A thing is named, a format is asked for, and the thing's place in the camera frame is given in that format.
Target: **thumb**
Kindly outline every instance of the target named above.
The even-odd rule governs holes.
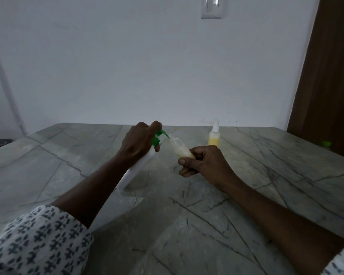
[[[178,163],[186,168],[195,169],[197,171],[199,170],[201,165],[201,161],[190,157],[181,157],[178,160]]]

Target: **person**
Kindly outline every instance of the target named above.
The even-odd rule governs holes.
[[[80,274],[93,236],[88,228],[125,172],[151,148],[162,124],[138,123],[109,162],[50,205],[10,222],[0,234],[0,275]],[[344,274],[344,239],[246,185],[215,146],[180,158],[179,174],[200,173],[234,199],[302,274]]]

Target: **green object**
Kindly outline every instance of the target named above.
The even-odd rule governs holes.
[[[158,139],[158,137],[159,137],[161,134],[164,134],[164,135],[166,135],[167,138],[170,138],[170,137],[168,136],[168,134],[167,134],[164,130],[161,129],[161,130],[157,131],[156,135],[155,135],[154,138],[153,138],[153,143],[152,143],[153,147],[158,146],[158,144],[159,144],[159,142],[160,142],[160,140]]]
[[[331,146],[331,142],[322,141],[322,146],[323,146],[323,147],[330,147],[330,146]]]

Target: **hand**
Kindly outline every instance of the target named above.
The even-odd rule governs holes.
[[[118,155],[126,158],[131,165],[134,165],[147,154],[152,146],[155,134],[161,129],[162,124],[159,121],[154,121],[151,126],[143,122],[134,125],[126,134]],[[159,145],[155,147],[155,150],[156,152],[159,151]]]
[[[183,166],[183,169],[179,171],[183,177],[201,173],[208,182],[219,189],[229,181],[229,178],[237,178],[222,152],[216,146],[194,147],[190,151],[196,159],[182,157],[178,160],[178,163]]]

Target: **person's right arm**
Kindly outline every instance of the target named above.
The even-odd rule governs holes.
[[[197,159],[180,158],[183,177],[201,173],[233,198],[288,257],[300,274],[320,274],[344,248],[344,238],[273,202],[245,184],[216,146],[190,150]]]

